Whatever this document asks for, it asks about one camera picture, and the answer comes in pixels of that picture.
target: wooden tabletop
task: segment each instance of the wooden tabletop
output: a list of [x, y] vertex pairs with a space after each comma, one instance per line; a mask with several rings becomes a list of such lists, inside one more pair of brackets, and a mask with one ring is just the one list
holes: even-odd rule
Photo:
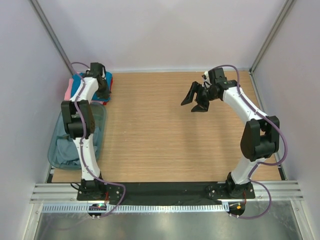
[[[208, 112], [180, 106], [201, 72], [117, 73], [98, 160], [111, 182], [224, 181], [241, 157], [244, 124], [226, 103]], [[236, 73], [226, 71], [228, 80]], [[245, 94], [258, 106], [248, 72], [240, 72]], [[277, 167], [262, 165], [255, 180], [280, 180]], [[80, 182], [81, 171], [55, 169], [52, 182]]]

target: pink cloth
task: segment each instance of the pink cloth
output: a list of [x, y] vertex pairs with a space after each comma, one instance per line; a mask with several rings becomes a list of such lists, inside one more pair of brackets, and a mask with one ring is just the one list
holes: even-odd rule
[[[64, 94], [64, 100], [65, 101], [68, 101], [68, 100], [70, 100], [70, 98], [71, 98], [71, 89], [72, 89], [72, 84], [74, 83], [74, 79], [73, 78], [70, 78], [69, 79], [69, 85], [68, 85], [68, 88], [66, 89], [66, 91], [65, 91], [65, 94]], [[95, 103], [100, 103], [100, 104], [103, 104], [103, 105], [105, 105], [106, 104], [106, 102], [104, 102], [104, 101], [91, 101], [91, 102], [95, 102]]]

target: plastic bin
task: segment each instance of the plastic bin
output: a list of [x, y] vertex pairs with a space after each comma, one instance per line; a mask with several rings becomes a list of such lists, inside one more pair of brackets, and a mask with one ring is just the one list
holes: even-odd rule
[[[94, 121], [95, 121], [95, 126], [99, 127], [100, 129], [100, 134], [98, 135], [98, 139], [96, 142], [96, 147], [97, 150], [95, 152], [95, 158], [96, 160], [99, 159], [100, 156], [100, 151], [101, 151], [101, 147], [102, 147], [102, 140], [103, 140], [103, 136], [104, 136], [104, 130], [105, 130], [105, 124], [106, 124], [106, 119], [107, 119], [107, 110], [105, 108], [105, 106], [103, 106], [100, 103], [97, 102], [92, 102], [90, 104], [91, 106], [91, 110], [92, 110], [92, 114], [94, 117]], [[52, 139], [51, 139], [51, 143], [49, 146], [49, 150], [48, 150], [48, 161], [49, 163], [55, 167], [55, 168], [59, 168], [59, 169], [65, 169], [65, 170], [79, 170], [81, 169], [81, 165], [74, 165], [74, 164], [65, 164], [65, 163], [59, 163], [58, 159], [57, 159], [57, 153], [58, 153], [58, 147], [57, 147], [57, 141], [58, 139], [61, 139], [62, 137], [60, 137], [63, 134], [63, 138], [67, 139], [68, 138], [68, 134], [66, 134], [64, 128], [63, 128], [63, 119], [62, 119], [62, 113], [60, 112], [58, 120], [56, 122], [55, 128], [54, 128], [54, 132], [52, 135]]]

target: white wall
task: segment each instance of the white wall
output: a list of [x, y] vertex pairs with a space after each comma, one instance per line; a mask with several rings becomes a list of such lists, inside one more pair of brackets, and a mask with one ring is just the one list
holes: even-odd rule
[[251, 67], [285, 0], [39, 0], [72, 61], [110, 71]]
[[0, 7], [0, 239], [22, 239], [69, 78], [27, 0]]
[[288, 141], [284, 163], [320, 222], [320, 1], [298, 0], [255, 71], [265, 108]]

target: gray floor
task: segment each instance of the gray floor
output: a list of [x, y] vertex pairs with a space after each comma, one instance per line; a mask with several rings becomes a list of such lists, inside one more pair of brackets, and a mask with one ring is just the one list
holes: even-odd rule
[[[247, 202], [244, 216], [261, 213], [267, 202]], [[42, 213], [36, 240], [302, 240], [291, 203], [276, 201], [255, 220], [225, 212], [115, 214], [87, 219], [84, 213]]]

